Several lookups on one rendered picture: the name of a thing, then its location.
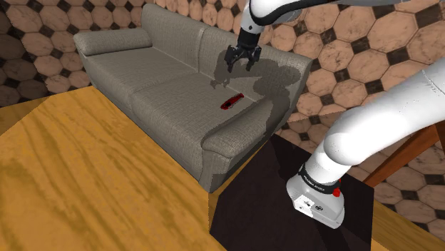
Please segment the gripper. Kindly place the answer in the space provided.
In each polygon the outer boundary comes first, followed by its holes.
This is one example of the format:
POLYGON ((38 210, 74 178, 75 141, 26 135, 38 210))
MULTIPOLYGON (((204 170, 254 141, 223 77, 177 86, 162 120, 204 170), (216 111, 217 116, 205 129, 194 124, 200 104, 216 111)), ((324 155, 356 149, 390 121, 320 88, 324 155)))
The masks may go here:
POLYGON ((240 58, 247 58, 246 70, 250 71, 252 66, 259 61, 262 49, 258 46, 260 34, 253 34, 240 29, 236 46, 228 46, 224 60, 227 71, 232 72, 235 62, 240 58))

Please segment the red remote control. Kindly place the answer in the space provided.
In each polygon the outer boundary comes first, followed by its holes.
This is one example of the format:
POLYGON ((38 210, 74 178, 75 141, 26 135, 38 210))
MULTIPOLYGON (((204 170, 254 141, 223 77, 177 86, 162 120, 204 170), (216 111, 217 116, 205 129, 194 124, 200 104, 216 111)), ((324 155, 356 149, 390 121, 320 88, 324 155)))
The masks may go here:
POLYGON ((244 95, 242 93, 238 93, 235 96, 227 99, 221 106, 220 108, 223 110, 228 110, 230 108, 232 108, 239 100, 243 99, 244 95))

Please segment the grey fabric sofa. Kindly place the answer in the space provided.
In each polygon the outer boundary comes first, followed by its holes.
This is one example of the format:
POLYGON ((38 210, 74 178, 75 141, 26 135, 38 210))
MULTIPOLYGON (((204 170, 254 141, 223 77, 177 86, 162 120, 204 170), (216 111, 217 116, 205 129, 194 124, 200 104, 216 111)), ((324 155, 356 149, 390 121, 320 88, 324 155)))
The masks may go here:
POLYGON ((217 190, 292 114, 311 59, 263 46, 227 71, 236 35, 146 4, 141 27, 73 37, 91 83, 186 169, 217 190), (242 93, 232 108, 220 106, 242 93))

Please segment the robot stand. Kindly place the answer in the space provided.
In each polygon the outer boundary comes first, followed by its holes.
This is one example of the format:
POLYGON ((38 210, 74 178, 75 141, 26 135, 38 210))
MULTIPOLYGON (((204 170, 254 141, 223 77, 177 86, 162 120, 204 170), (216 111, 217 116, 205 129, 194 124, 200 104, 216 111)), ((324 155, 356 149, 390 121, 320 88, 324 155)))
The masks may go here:
POLYGON ((356 178, 342 178, 337 229, 294 209, 286 182, 309 157, 272 136, 220 194, 210 234, 227 251, 370 251, 374 189, 356 178))

